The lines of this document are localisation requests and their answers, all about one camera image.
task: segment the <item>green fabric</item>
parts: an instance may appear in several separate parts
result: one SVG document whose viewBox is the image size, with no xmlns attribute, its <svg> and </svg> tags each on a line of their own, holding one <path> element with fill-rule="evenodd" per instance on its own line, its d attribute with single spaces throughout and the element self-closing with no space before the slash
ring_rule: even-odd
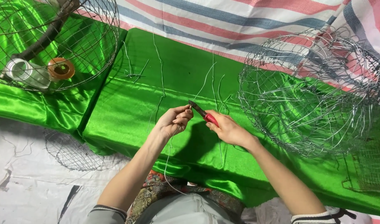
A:
<svg viewBox="0 0 380 224">
<path fill-rule="evenodd" d="M 163 90 L 161 65 L 152 33 L 131 29 L 125 43 L 132 67 L 129 67 L 125 48 L 121 48 L 83 137 L 98 148 L 96 153 L 107 154 L 106 150 L 115 150 L 133 157 L 147 137 L 150 116 Z M 243 67 L 242 63 L 218 55 L 212 56 L 206 51 L 157 35 L 155 44 L 163 63 L 166 97 L 159 106 L 157 116 L 154 113 L 151 117 L 148 131 L 167 109 L 185 105 L 188 99 L 195 97 L 204 84 L 213 60 L 216 62 L 214 71 L 209 73 L 204 88 L 195 100 L 197 104 L 203 109 L 216 109 L 216 97 L 220 108 L 220 96 L 233 119 L 255 134 L 277 159 L 316 192 L 325 205 L 380 215 L 380 193 L 354 192 L 342 187 L 342 181 L 348 176 L 355 177 L 355 172 L 348 169 L 352 167 L 349 157 L 347 164 L 343 159 L 306 159 L 288 154 L 266 136 L 256 132 L 235 97 L 238 90 L 237 74 Z M 136 77 L 125 78 L 131 71 L 139 74 L 148 59 L 143 72 L 145 77 L 135 84 Z M 241 199 L 247 206 L 257 206 L 277 196 L 249 153 L 224 142 L 220 142 L 220 148 L 223 164 L 217 135 L 205 126 L 200 115 L 195 114 L 187 130 L 174 136 L 164 148 L 153 169 L 163 173 L 170 152 L 167 175 L 183 177 L 190 182 L 226 192 Z"/>
<path fill-rule="evenodd" d="M 37 7 L 25 9 L 29 5 L 34 4 Z M 3 28 L 6 30 L 0 29 L 0 34 L 25 30 L 31 27 L 29 24 L 37 26 L 37 24 L 39 25 L 47 21 L 47 18 L 53 17 L 54 13 L 54 9 L 50 5 L 41 4 L 34 0 L 9 1 L 4 6 L 4 11 L 0 8 L 0 23 L 2 23 Z M 9 20 L 5 20 L 6 15 L 9 15 Z M 89 50 L 87 57 L 88 59 L 94 58 L 93 64 L 96 64 L 98 69 L 101 69 L 108 57 L 103 54 L 103 48 L 109 47 L 113 51 L 112 45 L 115 43 L 112 42 L 113 32 L 108 31 L 103 34 L 106 30 L 100 30 L 100 23 L 84 16 L 72 14 L 56 39 L 57 43 L 64 44 L 50 44 L 46 50 L 42 51 L 31 62 L 45 65 L 51 59 L 48 54 L 55 55 L 56 57 L 70 58 L 72 57 L 72 53 L 66 50 L 67 47 L 70 46 L 73 51 L 86 47 L 89 44 L 89 40 L 83 38 L 83 36 L 92 33 L 90 40 L 96 41 L 96 39 L 100 39 L 100 41 L 91 51 Z M 18 53 L 18 51 L 15 51 L 16 48 L 20 51 L 24 50 L 36 41 L 31 33 L 39 36 L 39 32 L 38 29 L 35 29 L 31 32 L 0 35 L 0 60 L 2 60 L 0 69 L 3 69 L 10 58 L 10 55 L 5 58 L 4 52 Z M 120 34 L 120 38 L 123 40 L 126 31 L 121 29 Z M 83 58 L 76 57 L 71 59 L 76 69 L 75 75 L 71 79 L 73 82 L 82 76 L 88 76 L 88 71 L 91 71 L 91 69 L 89 70 L 89 65 L 85 66 L 80 60 L 83 60 Z M 92 105 L 96 101 L 98 95 L 94 93 L 100 91 L 109 68 L 105 69 L 95 79 L 77 88 L 53 94 L 29 92 L 0 84 L 0 116 L 71 133 L 80 139 L 81 129 L 84 128 L 92 109 L 89 105 Z"/>
</svg>

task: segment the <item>wire mesh dome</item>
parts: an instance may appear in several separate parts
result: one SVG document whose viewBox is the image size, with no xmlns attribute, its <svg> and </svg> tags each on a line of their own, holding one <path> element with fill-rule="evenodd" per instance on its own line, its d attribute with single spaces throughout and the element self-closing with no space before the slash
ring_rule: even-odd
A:
<svg viewBox="0 0 380 224">
<path fill-rule="evenodd" d="M 58 91 L 94 79 L 118 45 L 114 0 L 0 0 L 0 83 Z"/>
<path fill-rule="evenodd" d="M 306 157 L 356 149 L 380 111 L 380 58 L 346 28 L 268 39 L 239 74 L 254 126 Z"/>
</svg>

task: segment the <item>finger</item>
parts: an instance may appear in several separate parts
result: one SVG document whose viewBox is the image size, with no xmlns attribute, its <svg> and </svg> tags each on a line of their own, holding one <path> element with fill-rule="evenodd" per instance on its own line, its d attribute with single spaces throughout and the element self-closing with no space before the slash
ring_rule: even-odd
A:
<svg viewBox="0 0 380 224">
<path fill-rule="evenodd" d="M 207 127 L 209 129 L 211 129 L 212 131 L 216 132 L 217 134 L 219 134 L 222 130 L 220 128 L 218 128 L 214 123 L 212 122 L 208 122 L 207 124 Z"/>
<path fill-rule="evenodd" d="M 177 118 L 177 119 L 173 120 L 172 122 L 174 124 L 182 124 L 182 125 L 186 126 L 188 121 L 189 121 L 188 118 Z"/>
<path fill-rule="evenodd" d="M 178 106 L 175 108 L 171 108 L 175 113 L 179 114 L 184 112 L 186 109 L 190 109 L 190 104 L 187 104 L 185 106 Z"/>
<path fill-rule="evenodd" d="M 214 110 L 206 110 L 205 112 L 207 112 L 208 114 L 211 114 L 216 120 L 217 122 L 219 123 L 219 121 L 221 121 L 223 115 L 214 111 Z"/>
<path fill-rule="evenodd" d="M 193 113 L 188 113 L 187 110 L 183 113 L 180 113 L 176 116 L 176 118 L 188 118 L 189 120 L 193 118 Z"/>
</svg>

